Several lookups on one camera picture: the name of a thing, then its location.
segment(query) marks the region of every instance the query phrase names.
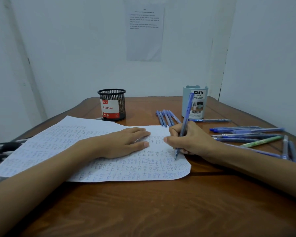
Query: person's left arm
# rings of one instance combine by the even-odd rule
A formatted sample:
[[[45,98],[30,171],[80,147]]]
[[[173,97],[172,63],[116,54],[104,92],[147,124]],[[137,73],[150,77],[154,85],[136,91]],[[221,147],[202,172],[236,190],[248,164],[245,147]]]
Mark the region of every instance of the person's left arm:
[[[61,183],[95,158],[116,158],[149,146],[137,142],[150,132],[144,128],[80,140],[63,152],[0,183],[0,236],[43,201]]]

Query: mesh cup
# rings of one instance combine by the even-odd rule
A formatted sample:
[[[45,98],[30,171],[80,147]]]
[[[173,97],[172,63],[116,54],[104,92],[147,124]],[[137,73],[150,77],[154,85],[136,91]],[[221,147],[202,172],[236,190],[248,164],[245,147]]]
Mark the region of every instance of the mesh cup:
[[[103,119],[106,121],[120,121],[126,118],[125,111],[125,90],[124,89],[103,89],[99,90],[98,94],[100,95],[101,100],[118,100],[118,108],[120,117],[119,118],[106,118],[103,116]]]

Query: product label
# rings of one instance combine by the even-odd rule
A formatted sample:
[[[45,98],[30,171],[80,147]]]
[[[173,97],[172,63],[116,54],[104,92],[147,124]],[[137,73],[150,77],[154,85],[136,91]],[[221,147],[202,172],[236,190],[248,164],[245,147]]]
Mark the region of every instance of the product label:
[[[206,90],[192,90],[191,93],[194,93],[194,99],[189,118],[201,119],[203,118]]]
[[[100,100],[100,102],[103,117],[108,119],[115,119],[120,117],[118,100]]]

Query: hand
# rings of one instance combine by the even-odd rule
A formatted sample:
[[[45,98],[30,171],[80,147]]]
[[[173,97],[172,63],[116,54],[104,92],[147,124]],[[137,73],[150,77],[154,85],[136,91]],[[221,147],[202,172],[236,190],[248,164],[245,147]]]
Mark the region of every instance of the hand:
[[[163,140],[173,148],[183,148],[181,152],[189,155],[210,156],[217,148],[222,147],[221,143],[206,134],[193,121],[189,121],[186,126],[186,135],[179,137],[182,124],[169,128],[171,136]]]
[[[111,159],[147,148],[149,142],[141,141],[135,143],[135,141],[148,135],[150,135],[150,132],[146,131],[145,128],[133,127],[81,141],[84,142],[84,146],[92,147],[93,159],[96,157]]]

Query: table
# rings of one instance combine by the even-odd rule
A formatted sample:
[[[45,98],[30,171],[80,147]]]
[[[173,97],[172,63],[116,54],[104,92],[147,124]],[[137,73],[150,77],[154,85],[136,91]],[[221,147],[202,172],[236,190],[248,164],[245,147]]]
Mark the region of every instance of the table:
[[[156,110],[181,117],[182,97],[125,99],[125,126],[159,125]],[[65,116],[101,116],[99,98],[88,98],[16,139],[33,136]],[[215,126],[273,125],[208,97],[205,119]],[[296,145],[296,137],[288,134]],[[280,153],[281,141],[258,147]],[[235,171],[186,156],[191,173],[171,181],[63,183],[8,235],[12,236],[296,236],[296,199]]]

